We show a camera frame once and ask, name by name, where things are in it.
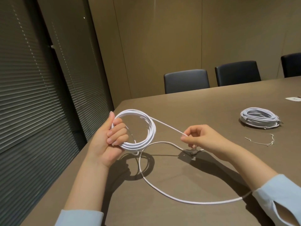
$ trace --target person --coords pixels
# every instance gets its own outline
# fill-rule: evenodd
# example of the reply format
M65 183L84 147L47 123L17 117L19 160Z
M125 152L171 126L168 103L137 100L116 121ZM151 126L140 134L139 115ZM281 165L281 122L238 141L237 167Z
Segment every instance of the person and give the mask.
M208 125L190 126L181 140L189 147L200 146L239 172L275 225L301 225L301 188L278 174L243 147L227 140ZM100 226L101 206L110 166L122 154L128 140L126 125L110 112L97 130L78 171L64 209L55 226Z

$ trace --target person's right hand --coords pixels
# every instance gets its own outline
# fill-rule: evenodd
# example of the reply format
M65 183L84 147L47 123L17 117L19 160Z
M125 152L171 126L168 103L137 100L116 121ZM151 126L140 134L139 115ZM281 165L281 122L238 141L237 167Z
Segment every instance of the person's right hand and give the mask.
M225 161L228 161L228 151L236 145L206 124L190 126L184 133L187 136L182 136L181 140L190 148L199 146Z

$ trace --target light blue shirt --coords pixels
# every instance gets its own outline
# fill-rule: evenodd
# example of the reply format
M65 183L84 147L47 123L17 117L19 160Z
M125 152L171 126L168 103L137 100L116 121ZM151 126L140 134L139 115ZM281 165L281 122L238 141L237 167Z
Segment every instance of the light blue shirt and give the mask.
M274 202L287 208L301 225L301 188L284 175L277 175L253 192L262 209L276 226L289 224L282 220ZM103 213L91 210L62 210L55 226L100 226Z

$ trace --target hand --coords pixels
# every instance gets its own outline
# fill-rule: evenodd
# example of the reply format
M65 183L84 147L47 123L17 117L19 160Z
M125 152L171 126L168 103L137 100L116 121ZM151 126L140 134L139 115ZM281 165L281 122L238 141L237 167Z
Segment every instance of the hand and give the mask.
M234 148L235 144L217 133L208 125L193 125L184 132L181 140L187 143L190 148L199 146L208 152L213 153L221 160L228 161L227 152Z
M119 145L126 142L129 138L125 127L126 125L122 122L122 119L115 119L114 113L110 112L106 122L93 136L87 157L97 163L102 163L106 167L110 167L124 151Z

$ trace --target wooden tabletop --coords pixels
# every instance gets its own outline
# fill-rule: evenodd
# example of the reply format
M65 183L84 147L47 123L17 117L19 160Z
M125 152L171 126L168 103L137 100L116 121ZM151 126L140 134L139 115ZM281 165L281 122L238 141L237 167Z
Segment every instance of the wooden tabletop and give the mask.
M277 172L301 186L301 102L286 100L301 96L301 77L158 95L123 101L115 114L138 109L184 131L194 124L208 124L224 137L248 149ZM283 124L261 130L240 124L240 112L248 107L271 110ZM124 117L137 141L146 137L144 121ZM156 123L154 141L169 141L182 148L180 134ZM275 144L270 143L274 134ZM78 154L42 200L21 224L54 225L63 208L87 146ZM174 197L199 202L237 198L248 192L240 175L227 162L207 152L191 158L173 146L149 146L141 160L144 175ZM169 199L151 188L138 173L137 159L125 154L110 169L103 210L106 226L119 225L273 225L252 195L222 205L189 205Z

